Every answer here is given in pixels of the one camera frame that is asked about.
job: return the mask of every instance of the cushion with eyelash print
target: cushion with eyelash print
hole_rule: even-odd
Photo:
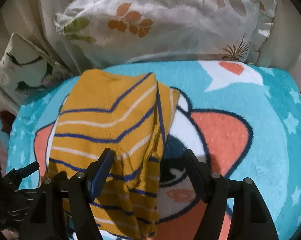
[[[0,61],[0,87],[21,106],[30,95],[73,74],[30,41],[13,33]]]

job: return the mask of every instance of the metal screw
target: metal screw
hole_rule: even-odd
[[[246,178],[246,179],[245,179],[245,182],[246,182],[247,184],[252,184],[252,183],[253,183],[253,181],[252,181],[251,178]]]
[[[220,174],[218,172],[213,172],[212,173],[212,177],[215,179],[219,179],[220,178]]]
[[[83,171],[80,171],[76,174],[76,177],[79,179],[83,178],[84,176],[85,176],[85,172],[83,172]]]
[[[44,180],[44,184],[46,184],[46,185],[48,185],[51,182],[52,182],[51,178],[47,178],[47,179]]]

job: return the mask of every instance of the yellow fabric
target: yellow fabric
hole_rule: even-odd
[[[91,205],[101,230],[132,239],[156,234],[159,164],[179,92],[153,73],[82,74],[60,110],[49,175],[85,170],[105,148],[116,152],[101,196]]]

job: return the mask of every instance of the cartoon print blanket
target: cartoon print blanket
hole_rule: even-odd
[[[224,61],[141,63],[107,71],[133,76],[154,72],[158,81],[181,92],[161,161],[156,239],[191,240],[203,216],[205,205],[181,161],[187,148],[226,178],[251,177],[279,239],[293,235],[301,223],[301,97],[289,73]],[[18,113],[7,169],[42,163],[40,174],[25,179],[22,187],[37,187],[45,174],[55,120],[77,80],[38,95]],[[231,213],[229,200],[220,240],[227,238]],[[117,238],[105,231],[102,235]]]

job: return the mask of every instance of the white pillow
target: white pillow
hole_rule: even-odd
[[[0,87],[21,106],[29,96],[73,76],[44,51],[13,33],[0,61]]]
[[[76,0],[58,33],[99,68],[178,59],[244,61],[260,0]]]

